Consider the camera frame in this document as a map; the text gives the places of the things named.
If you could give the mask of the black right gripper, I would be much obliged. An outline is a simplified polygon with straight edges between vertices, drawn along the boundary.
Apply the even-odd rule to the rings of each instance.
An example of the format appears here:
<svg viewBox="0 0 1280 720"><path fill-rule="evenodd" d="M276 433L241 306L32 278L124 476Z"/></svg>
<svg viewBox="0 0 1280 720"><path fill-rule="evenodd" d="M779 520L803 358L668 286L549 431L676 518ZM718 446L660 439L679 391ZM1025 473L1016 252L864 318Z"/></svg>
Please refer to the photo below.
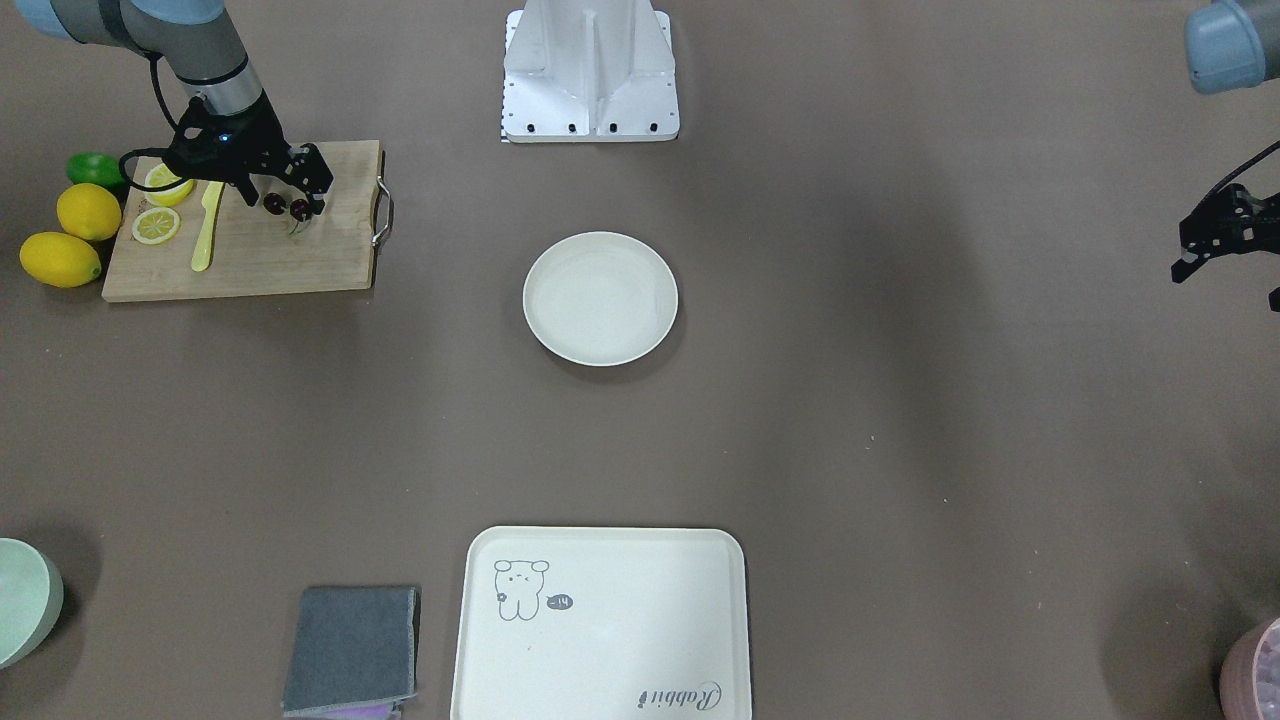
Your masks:
<svg viewBox="0 0 1280 720"><path fill-rule="evenodd" d="M292 149L285 141L265 92L244 110L232 114L216 114L205 97L192 97L172 142L163 150L163 163L184 179L236 184L248 208L256 208L261 199L252 177L278 178L301 192L306 217L323 214L324 196L334 179L317 145Z"/></svg>

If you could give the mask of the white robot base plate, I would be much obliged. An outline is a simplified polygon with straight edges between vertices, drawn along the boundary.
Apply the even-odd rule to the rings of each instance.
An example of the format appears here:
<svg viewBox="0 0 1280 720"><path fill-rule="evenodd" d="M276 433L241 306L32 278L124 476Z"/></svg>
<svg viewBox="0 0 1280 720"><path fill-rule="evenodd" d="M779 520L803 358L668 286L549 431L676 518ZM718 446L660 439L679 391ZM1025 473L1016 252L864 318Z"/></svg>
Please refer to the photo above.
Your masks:
<svg viewBox="0 0 1280 720"><path fill-rule="evenodd" d="M672 23L649 1L526 1L504 22L500 137L640 143L678 137Z"/></svg>

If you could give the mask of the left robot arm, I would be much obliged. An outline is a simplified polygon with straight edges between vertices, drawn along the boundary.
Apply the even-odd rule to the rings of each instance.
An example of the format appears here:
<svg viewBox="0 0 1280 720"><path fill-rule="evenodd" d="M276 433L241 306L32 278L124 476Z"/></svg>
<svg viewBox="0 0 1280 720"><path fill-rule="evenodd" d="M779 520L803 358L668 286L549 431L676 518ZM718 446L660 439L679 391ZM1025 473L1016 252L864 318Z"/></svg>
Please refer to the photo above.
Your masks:
<svg viewBox="0 0 1280 720"><path fill-rule="evenodd" d="M1211 1L1184 28L1188 74L1202 95L1253 88L1279 77L1279 5ZM1179 224L1180 255L1170 268L1180 284L1207 263L1233 255L1279 252L1279 196L1257 196L1239 178L1277 155L1271 142L1217 181Z"/></svg>

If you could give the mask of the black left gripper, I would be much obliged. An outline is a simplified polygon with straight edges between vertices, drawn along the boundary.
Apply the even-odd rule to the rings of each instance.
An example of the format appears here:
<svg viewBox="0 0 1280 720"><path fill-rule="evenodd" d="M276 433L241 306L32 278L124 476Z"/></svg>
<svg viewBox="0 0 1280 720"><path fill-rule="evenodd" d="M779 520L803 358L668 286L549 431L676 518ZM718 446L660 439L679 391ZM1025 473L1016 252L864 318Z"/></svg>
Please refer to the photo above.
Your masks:
<svg viewBox="0 0 1280 720"><path fill-rule="evenodd" d="M1179 224L1180 258L1171 281L1180 284L1208 260L1230 254L1279 252L1279 196L1253 196L1243 184L1228 184L1201 202ZM1280 288L1268 293L1280 313Z"/></svg>

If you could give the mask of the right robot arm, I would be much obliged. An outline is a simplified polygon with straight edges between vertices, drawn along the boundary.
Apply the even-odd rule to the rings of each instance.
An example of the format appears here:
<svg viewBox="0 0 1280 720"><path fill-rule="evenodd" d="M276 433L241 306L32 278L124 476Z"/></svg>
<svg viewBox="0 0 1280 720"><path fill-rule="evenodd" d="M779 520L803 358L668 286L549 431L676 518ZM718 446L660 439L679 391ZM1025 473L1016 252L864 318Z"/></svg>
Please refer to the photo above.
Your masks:
<svg viewBox="0 0 1280 720"><path fill-rule="evenodd" d="M223 1L18 1L38 32L165 60L189 101L160 158L178 178L216 181L255 206L256 177L297 190L307 220L323 214L333 174L319 147L291 145Z"/></svg>

